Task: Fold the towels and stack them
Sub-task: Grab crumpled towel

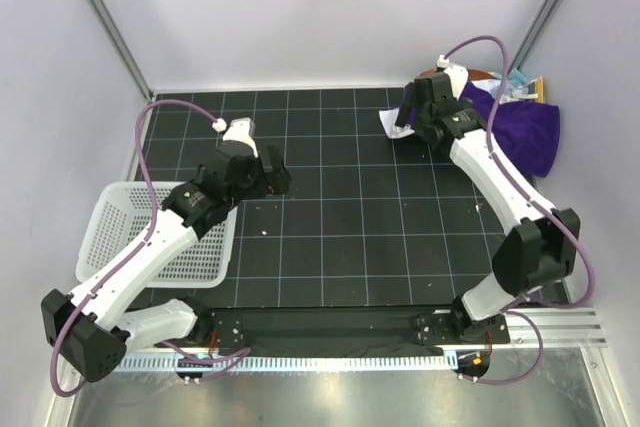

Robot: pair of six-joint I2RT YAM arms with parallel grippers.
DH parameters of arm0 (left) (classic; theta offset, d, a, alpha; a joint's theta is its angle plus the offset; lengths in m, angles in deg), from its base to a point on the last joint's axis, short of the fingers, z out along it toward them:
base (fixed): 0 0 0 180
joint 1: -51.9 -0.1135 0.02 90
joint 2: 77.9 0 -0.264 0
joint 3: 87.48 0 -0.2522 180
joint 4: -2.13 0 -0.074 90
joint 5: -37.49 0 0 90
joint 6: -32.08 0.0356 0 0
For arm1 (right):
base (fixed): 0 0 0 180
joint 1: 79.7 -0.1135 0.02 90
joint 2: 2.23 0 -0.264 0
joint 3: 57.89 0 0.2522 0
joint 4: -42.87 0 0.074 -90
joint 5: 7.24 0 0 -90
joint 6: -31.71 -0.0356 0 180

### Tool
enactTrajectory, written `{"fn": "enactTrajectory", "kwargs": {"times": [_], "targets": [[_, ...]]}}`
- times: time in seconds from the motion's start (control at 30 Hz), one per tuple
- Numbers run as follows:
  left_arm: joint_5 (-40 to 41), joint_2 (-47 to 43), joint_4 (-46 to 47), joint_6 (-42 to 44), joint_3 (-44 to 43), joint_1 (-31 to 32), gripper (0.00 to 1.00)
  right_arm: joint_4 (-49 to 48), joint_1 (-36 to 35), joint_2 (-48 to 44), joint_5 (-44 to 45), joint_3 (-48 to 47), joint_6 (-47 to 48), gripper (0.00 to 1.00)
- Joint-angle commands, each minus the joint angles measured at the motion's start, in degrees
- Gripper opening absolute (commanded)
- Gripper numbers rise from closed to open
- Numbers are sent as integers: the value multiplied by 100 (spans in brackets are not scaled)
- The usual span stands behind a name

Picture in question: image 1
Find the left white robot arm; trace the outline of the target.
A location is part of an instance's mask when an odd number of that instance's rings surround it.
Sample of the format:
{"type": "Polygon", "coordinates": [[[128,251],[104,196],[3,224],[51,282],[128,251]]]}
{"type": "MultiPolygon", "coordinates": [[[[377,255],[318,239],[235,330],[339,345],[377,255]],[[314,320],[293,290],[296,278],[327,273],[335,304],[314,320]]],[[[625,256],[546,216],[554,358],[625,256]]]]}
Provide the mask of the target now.
{"type": "Polygon", "coordinates": [[[208,342],[213,317],[198,301],[171,299],[130,311],[156,275],[243,201],[285,195],[291,176],[275,145],[263,161],[241,141],[224,141],[199,165],[193,179],[153,199],[150,223],[93,278],[64,294],[51,290],[41,302],[45,336],[53,348],[50,379],[64,359],[85,382],[109,375],[130,352],[181,339],[190,347],[208,342]]]}

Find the purple towel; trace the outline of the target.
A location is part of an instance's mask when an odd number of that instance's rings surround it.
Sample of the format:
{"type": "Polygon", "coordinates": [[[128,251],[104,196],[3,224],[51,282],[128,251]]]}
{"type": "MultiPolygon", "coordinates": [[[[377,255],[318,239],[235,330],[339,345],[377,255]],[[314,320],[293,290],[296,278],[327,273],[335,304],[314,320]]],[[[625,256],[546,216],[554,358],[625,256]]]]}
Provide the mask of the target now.
{"type": "MultiPolygon", "coordinates": [[[[462,95],[488,121],[499,81],[468,81],[462,95]]],[[[528,100],[502,102],[492,128],[505,155],[523,174],[546,177],[556,159],[561,116],[557,105],[528,100]]]]}

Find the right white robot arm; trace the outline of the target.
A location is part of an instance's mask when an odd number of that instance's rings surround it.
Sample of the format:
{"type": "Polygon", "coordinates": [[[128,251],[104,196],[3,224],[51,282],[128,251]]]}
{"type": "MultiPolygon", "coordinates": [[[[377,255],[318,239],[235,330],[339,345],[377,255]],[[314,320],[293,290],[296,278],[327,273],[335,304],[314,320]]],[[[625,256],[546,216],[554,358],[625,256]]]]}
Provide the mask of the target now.
{"type": "Polygon", "coordinates": [[[508,307],[572,273],[580,219],[542,196],[489,133],[484,117],[463,91],[466,68],[439,67],[409,82],[399,107],[379,113],[391,139],[411,135],[441,150],[479,188],[505,238],[491,272],[454,299],[449,325],[455,339],[473,343],[508,307]]]}

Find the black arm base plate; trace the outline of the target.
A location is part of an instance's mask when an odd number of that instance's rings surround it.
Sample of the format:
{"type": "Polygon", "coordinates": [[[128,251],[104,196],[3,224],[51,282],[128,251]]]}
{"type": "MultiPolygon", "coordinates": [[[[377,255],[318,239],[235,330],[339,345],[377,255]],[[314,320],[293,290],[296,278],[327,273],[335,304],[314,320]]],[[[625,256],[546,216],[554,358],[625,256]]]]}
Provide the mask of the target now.
{"type": "Polygon", "coordinates": [[[423,346],[510,342],[504,316],[497,314],[477,322],[461,320],[443,305],[208,309],[187,339],[206,344],[211,337],[223,349],[288,339],[309,339],[314,346],[321,340],[393,337],[423,346]]]}

